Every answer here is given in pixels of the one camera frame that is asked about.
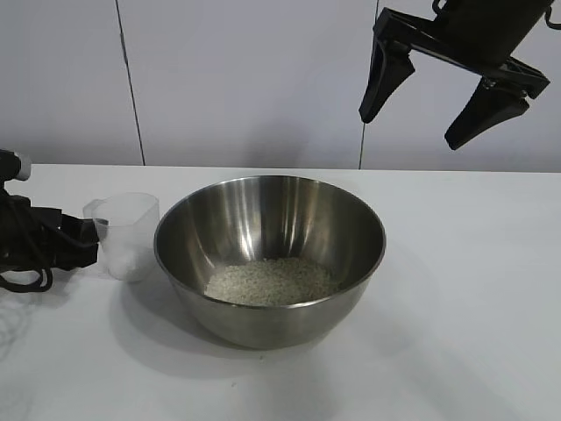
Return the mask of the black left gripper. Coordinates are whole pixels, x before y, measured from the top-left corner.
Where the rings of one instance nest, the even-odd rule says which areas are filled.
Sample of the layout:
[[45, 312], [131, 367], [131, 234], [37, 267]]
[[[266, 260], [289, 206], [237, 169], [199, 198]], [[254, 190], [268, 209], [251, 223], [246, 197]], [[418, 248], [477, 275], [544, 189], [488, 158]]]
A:
[[[59, 214], [31, 207], [28, 197], [10, 195], [1, 183], [1, 269], [86, 268], [97, 263], [98, 241], [57, 239], [48, 217]], [[91, 218], [62, 214], [60, 230], [74, 240], [98, 240]]]

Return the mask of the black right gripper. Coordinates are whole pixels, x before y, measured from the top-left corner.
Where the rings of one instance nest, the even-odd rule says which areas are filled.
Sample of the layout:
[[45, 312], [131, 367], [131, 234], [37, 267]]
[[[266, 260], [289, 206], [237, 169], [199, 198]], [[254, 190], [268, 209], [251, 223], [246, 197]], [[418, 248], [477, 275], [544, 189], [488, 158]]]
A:
[[551, 6], [551, 1], [434, 1], [433, 19], [384, 8], [373, 27], [361, 121], [372, 123], [415, 72], [412, 50], [482, 76], [444, 135], [452, 150], [520, 117], [529, 108], [526, 96], [538, 97], [549, 80], [512, 53], [540, 18], [550, 18]]

